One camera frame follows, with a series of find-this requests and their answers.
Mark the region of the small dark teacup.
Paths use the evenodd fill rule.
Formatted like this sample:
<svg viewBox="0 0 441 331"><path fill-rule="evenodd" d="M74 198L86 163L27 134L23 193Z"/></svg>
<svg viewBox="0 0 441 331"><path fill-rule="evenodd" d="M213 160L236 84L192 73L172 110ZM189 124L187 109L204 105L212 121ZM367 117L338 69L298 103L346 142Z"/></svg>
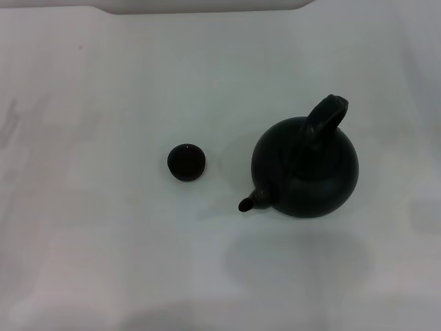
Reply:
<svg viewBox="0 0 441 331"><path fill-rule="evenodd" d="M195 181L204 173L205 153L196 145L181 144L168 154L167 166L171 174L179 181Z"/></svg>

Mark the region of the black round teapot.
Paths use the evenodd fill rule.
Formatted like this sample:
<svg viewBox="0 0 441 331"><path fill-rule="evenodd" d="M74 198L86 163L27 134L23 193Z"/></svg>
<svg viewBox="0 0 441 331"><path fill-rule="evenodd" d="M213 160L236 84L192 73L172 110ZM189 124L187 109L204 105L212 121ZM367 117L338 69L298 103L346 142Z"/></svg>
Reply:
<svg viewBox="0 0 441 331"><path fill-rule="evenodd" d="M310 219L342 206L359 176L356 150L339 128L348 108L348 100L330 94L308 116L268 129L252 154L254 190L239 203L239 211L273 208Z"/></svg>

